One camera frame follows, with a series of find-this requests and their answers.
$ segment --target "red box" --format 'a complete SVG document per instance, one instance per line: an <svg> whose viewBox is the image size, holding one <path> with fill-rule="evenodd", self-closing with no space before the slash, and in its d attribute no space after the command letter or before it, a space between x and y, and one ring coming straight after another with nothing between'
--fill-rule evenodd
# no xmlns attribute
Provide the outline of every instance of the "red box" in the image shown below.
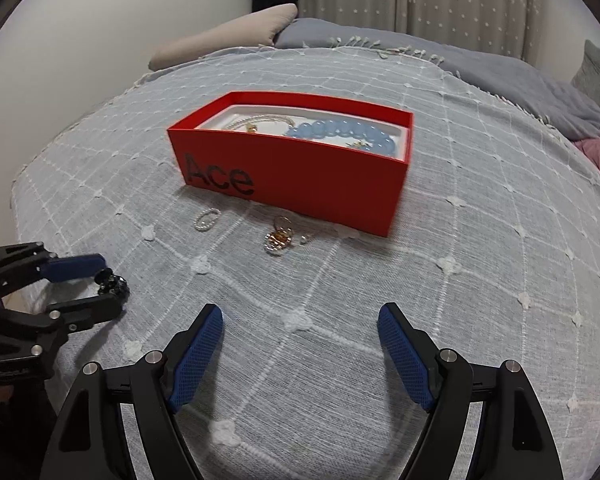
<svg viewBox="0 0 600 480"><path fill-rule="evenodd" d="M406 128L401 160L261 133L197 129L232 105L308 108ZM413 114L290 92L229 92L167 129L186 184L387 236L409 167Z"/></svg>

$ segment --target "open box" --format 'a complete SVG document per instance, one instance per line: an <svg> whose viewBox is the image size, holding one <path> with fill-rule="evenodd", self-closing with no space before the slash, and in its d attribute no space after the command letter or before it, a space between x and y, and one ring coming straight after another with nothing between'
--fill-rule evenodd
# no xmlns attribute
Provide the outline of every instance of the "open box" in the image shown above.
<svg viewBox="0 0 600 480"><path fill-rule="evenodd" d="M245 131L253 116L284 120ZM393 155L362 151L366 141L351 137L288 136L292 123L329 119L376 126L393 139ZM229 92L167 131L186 184L387 236L409 167L413 114L314 94Z"/></svg>

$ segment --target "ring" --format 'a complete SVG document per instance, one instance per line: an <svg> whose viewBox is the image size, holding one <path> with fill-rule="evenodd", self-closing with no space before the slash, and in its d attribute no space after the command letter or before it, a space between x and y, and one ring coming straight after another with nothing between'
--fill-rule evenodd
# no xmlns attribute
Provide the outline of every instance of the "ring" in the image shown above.
<svg viewBox="0 0 600 480"><path fill-rule="evenodd" d="M294 234L293 224L291 220L286 216L276 216L273 219L273 229L275 231L284 231L289 232L289 237L291 238Z"/></svg>
<svg viewBox="0 0 600 480"><path fill-rule="evenodd" d="M200 231L201 233L209 231L209 229L211 229L214 225L216 225L216 222L220 218L221 214L222 213L220 212L220 210L216 209L215 207L206 209L205 211L203 211L202 213L200 213L198 215L198 217L196 218L196 221L193 224L193 227L195 228L196 231Z"/></svg>

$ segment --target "white wall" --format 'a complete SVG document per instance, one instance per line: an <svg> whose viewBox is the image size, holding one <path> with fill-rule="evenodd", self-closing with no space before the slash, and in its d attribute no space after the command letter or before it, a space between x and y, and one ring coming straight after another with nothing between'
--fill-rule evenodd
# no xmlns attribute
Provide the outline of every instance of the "white wall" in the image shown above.
<svg viewBox="0 0 600 480"><path fill-rule="evenodd" d="M543 0L536 68L570 82L582 64L584 40L600 47L600 24L582 0Z"/></svg>
<svg viewBox="0 0 600 480"><path fill-rule="evenodd" d="M250 0L24 0L0 31L0 245L11 181L64 127L148 72L159 44L246 14Z"/></svg>

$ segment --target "jewelry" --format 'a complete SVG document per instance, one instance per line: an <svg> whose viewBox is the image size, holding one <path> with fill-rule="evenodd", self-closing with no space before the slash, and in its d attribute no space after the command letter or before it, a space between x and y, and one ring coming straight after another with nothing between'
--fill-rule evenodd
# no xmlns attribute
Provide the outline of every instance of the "jewelry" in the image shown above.
<svg viewBox="0 0 600 480"><path fill-rule="evenodd" d="M220 210L216 209L215 207L206 209L198 215L196 221L193 224L193 227L196 231L200 231L201 233L209 231L209 229L216 225L216 222L220 218L221 214L222 213L220 212Z"/></svg>
<svg viewBox="0 0 600 480"><path fill-rule="evenodd" d="M291 247L294 230L291 220L286 216L276 216L273 219L273 231L264 237L264 250L272 256L282 256L285 249ZM301 235L300 245L306 245L312 235Z"/></svg>
<svg viewBox="0 0 600 480"><path fill-rule="evenodd" d="M233 123L229 124L228 126L225 126L224 129L225 130L237 130L238 128L240 128L241 126L244 126L245 124L247 124L247 125L250 124L251 126L253 126L254 123L274 123L276 121L286 123L291 128L296 126L295 122L293 122L290 118L285 117L283 115L256 115L253 117L247 117L245 119L240 119L240 120L234 121Z"/></svg>
<svg viewBox="0 0 600 480"><path fill-rule="evenodd" d="M285 134L295 139L324 139L325 137L352 137L357 140L349 148L377 155L394 156L395 141L391 136L371 124L351 120L315 121L291 127Z"/></svg>

